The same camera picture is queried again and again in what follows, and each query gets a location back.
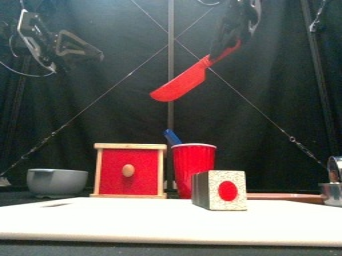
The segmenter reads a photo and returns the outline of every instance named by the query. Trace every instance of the red dot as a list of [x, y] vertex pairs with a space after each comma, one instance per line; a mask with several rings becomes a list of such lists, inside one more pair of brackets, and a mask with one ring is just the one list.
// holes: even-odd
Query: red dot
[[225, 201], [233, 201], [238, 196], [238, 188], [231, 181], [219, 184], [219, 196]]

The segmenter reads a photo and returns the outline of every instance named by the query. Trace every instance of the red panel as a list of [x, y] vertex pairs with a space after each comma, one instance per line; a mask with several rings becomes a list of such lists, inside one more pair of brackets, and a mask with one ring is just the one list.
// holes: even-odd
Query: red panel
[[[124, 177], [126, 164], [135, 167], [131, 177]], [[158, 150], [104, 149], [102, 157], [100, 194], [158, 194]]]

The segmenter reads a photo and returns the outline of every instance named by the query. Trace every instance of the spatula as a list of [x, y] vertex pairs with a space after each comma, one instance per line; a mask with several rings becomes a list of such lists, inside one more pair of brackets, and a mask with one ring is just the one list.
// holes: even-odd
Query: spatula
[[206, 69], [237, 51], [239, 47], [241, 40], [238, 40], [234, 47], [225, 50], [217, 59], [210, 60], [210, 55], [203, 57], [179, 76], [150, 93], [151, 97], [163, 102], [179, 99], [206, 80]]

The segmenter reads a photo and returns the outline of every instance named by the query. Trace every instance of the black curtain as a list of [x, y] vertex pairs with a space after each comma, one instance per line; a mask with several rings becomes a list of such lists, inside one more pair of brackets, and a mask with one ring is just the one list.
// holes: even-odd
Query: black curtain
[[[14, 185], [24, 186], [28, 168], [82, 169], [90, 172], [92, 186], [94, 143], [167, 143], [167, 104], [156, 102], [150, 92], [170, 76], [168, 1], [24, 3], [30, 11], [44, 14], [54, 31], [66, 29], [98, 47], [104, 60], [40, 78], [0, 67], [1, 171], [67, 124], [7, 176]], [[19, 1], [0, 4], [0, 21], [15, 24]], [[325, 28], [317, 32], [337, 130], [342, 124], [341, 6], [337, 0], [327, 5]], [[313, 18], [318, 7], [319, 1], [310, 4]], [[209, 54], [223, 12], [225, 3], [213, 7], [197, 0], [175, 0], [175, 75]], [[12, 43], [4, 35], [1, 62], [24, 73], [47, 74], [20, 40]], [[250, 191], [318, 191], [327, 172], [307, 153], [325, 165], [341, 148], [333, 152], [329, 142], [301, 1], [262, 1], [253, 39], [213, 69], [217, 74], [207, 71], [203, 84], [174, 103], [174, 129], [182, 141], [217, 145], [215, 169], [245, 170]], [[338, 133], [334, 140], [341, 142]]]

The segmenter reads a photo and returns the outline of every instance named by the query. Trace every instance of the red plastic cup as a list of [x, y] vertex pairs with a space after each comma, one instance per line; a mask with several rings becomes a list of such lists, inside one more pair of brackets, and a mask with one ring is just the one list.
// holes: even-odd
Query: red plastic cup
[[191, 178], [195, 173], [214, 170], [217, 147], [201, 143], [172, 146], [175, 181], [179, 198], [191, 198]]

